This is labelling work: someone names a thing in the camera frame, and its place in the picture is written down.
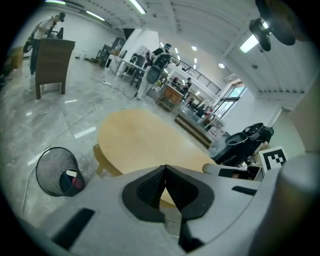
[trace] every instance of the window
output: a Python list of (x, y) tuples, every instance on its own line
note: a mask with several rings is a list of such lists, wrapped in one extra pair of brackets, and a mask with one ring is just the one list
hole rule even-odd
[(245, 88), (246, 87), (242, 82), (233, 84), (224, 97), (221, 98), (219, 103), (215, 106), (214, 113), (219, 118), (222, 118), (241, 98), (245, 92)]

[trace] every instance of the white ceiling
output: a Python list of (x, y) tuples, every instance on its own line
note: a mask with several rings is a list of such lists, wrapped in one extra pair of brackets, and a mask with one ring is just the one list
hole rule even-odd
[[(198, 51), (199, 69), (203, 65), (208, 69), (206, 73), (215, 77), (213, 67), (222, 62), (258, 97), (294, 97), (309, 89), (318, 72), (319, 58), (308, 42), (285, 46), (271, 35), (270, 52), (261, 53), (258, 45), (246, 54), (239, 50), (251, 35), (249, 21), (260, 16), (254, 0), (138, 0), (145, 15), (129, 0), (73, 2), (105, 18), (114, 28), (158, 31), (163, 43), (179, 45), (181, 59), (189, 65), (194, 54), (188, 47), (196, 45), (202, 50)], [(257, 64), (258, 69), (253, 69), (252, 64)]]

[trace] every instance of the round wooden table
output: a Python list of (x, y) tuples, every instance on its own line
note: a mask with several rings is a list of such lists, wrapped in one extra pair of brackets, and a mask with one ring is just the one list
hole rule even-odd
[[(98, 144), (108, 164), (121, 174), (160, 165), (203, 172), (204, 164), (215, 164), (171, 125), (140, 108), (110, 114), (99, 130)], [(161, 199), (174, 205), (167, 190)]]

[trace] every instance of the wire mesh trash can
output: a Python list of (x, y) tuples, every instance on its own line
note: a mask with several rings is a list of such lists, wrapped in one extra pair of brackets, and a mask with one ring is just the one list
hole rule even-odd
[(35, 166), (35, 175), (40, 188), (53, 197), (73, 197), (85, 188), (75, 156), (63, 147), (44, 151)]

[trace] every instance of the marble floor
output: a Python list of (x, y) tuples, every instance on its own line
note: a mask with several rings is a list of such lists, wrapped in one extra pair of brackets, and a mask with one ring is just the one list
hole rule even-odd
[[(35, 227), (67, 200), (72, 200), (44, 193), (33, 171), (22, 210), (28, 176), (35, 168), (40, 154), (49, 146), (67, 148), (75, 155), (87, 185), (94, 186), (101, 178), (96, 174), (98, 163), (93, 154), (93, 146), (97, 143), (101, 122), (112, 112), (133, 108), (148, 109), (207, 152), (174, 122), (173, 114), (158, 107), (148, 96), (140, 101), (131, 99), (137, 91), (134, 86), (120, 78), (114, 78), (112, 74), (87, 61), (70, 61), (65, 95), (60, 94), (59, 84), (47, 84), (41, 87), (42, 98), (36, 100), (35, 77), (30, 75), (28, 63), (28, 60), (24, 60), (22, 68), (12, 72), (0, 92), (0, 184), (13, 212)], [(101, 80), (112, 82), (112, 86), (118, 89), (101, 84)], [(93, 108), (95, 109), (87, 116), (53, 141), (58, 134)], [(105, 179), (111, 178), (106, 171)], [(167, 226), (171, 228), (174, 224), (177, 223), (172, 221)]]

